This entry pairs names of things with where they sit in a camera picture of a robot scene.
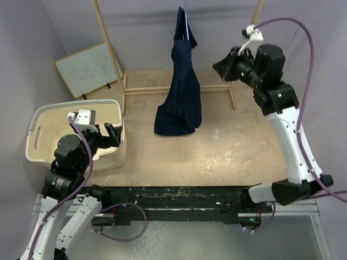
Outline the navy blue t shirt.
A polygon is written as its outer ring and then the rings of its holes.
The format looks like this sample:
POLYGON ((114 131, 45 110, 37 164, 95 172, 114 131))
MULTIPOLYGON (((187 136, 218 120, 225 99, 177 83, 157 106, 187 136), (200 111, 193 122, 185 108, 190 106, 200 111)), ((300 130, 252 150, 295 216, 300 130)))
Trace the navy blue t shirt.
POLYGON ((154 134, 178 137, 193 134, 202 123, 200 83, 192 64, 192 50, 197 42, 190 30, 187 40, 184 9, 179 8, 171 59, 173 76, 164 103, 157 108, 154 134))

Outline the light blue wire hanger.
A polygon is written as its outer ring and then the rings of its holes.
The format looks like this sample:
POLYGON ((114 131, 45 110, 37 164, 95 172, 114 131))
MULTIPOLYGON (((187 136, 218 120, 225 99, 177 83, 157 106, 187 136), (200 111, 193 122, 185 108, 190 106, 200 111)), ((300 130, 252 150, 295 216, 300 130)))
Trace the light blue wire hanger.
POLYGON ((188 28, 188 16, 187 16, 187 0, 184 1, 184 20, 185 20, 185 29, 186 29, 186 35, 187 40, 189 41, 189 28, 188 28))

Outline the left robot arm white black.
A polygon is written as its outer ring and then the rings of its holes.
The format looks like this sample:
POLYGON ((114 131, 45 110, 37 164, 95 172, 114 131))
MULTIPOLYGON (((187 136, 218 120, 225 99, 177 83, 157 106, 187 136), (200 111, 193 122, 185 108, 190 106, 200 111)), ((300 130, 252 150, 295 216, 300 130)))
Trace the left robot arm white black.
POLYGON ((110 123, 104 124, 107 136, 101 134, 98 125, 91 123, 71 121, 70 126, 74 133, 57 142, 41 192, 40 213, 21 259, 68 259, 72 247, 94 216, 111 208, 109 189, 93 185, 70 220, 65 222, 76 195, 91 177, 93 156, 101 148, 118 148, 123 137, 123 127, 110 123))

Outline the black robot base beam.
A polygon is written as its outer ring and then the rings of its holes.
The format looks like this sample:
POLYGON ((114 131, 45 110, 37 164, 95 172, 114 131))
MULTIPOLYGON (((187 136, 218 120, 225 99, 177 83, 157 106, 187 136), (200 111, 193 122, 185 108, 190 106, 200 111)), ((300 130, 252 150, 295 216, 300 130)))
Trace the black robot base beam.
POLYGON ((246 199, 244 186, 109 186, 108 206, 100 214, 116 226, 132 222, 222 222, 260 224, 262 213, 272 213, 270 204, 246 199))

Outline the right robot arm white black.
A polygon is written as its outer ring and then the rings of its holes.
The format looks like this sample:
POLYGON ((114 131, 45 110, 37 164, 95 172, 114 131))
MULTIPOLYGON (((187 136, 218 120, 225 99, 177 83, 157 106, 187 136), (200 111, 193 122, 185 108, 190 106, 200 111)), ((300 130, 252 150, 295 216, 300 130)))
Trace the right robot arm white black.
POLYGON ((240 80, 252 88, 254 101, 271 124, 285 160, 286 179, 244 189, 241 206, 247 212, 264 202, 288 205, 333 185, 333 177, 324 174, 317 164, 299 122, 295 90, 281 79, 284 64, 280 47, 262 44, 255 56, 248 48, 232 47, 223 60, 213 65, 223 81, 240 80))

